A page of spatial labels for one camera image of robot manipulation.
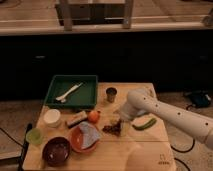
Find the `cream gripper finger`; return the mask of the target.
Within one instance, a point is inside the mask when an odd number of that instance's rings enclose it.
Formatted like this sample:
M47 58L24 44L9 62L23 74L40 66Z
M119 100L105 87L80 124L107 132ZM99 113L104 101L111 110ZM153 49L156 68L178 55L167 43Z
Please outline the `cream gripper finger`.
M121 136L126 136L129 128L130 128L131 124L127 121L121 121L121 132L120 135Z

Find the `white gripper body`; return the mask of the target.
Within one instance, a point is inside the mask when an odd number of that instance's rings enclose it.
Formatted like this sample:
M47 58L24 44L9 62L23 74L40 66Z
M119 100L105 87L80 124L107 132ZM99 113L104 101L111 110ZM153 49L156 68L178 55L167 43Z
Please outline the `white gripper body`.
M137 105L133 105L130 102L126 101L118 109L120 118L125 121L133 121L140 111L140 108Z

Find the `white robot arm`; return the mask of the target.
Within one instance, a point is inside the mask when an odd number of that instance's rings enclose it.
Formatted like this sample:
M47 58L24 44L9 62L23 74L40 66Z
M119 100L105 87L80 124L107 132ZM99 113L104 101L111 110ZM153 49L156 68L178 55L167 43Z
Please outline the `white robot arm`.
M130 90L119 108L120 117L133 121L145 113L155 114L213 150L213 118L161 102L145 88Z

